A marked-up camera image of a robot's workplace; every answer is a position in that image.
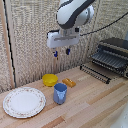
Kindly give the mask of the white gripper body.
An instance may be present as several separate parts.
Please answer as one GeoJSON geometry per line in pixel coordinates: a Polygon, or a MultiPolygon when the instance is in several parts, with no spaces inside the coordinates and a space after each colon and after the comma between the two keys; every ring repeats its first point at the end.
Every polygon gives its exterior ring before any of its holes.
{"type": "Polygon", "coordinates": [[[79,42],[79,33],[73,29],[52,30],[47,33],[47,46],[49,48],[75,45],[79,42]]]}

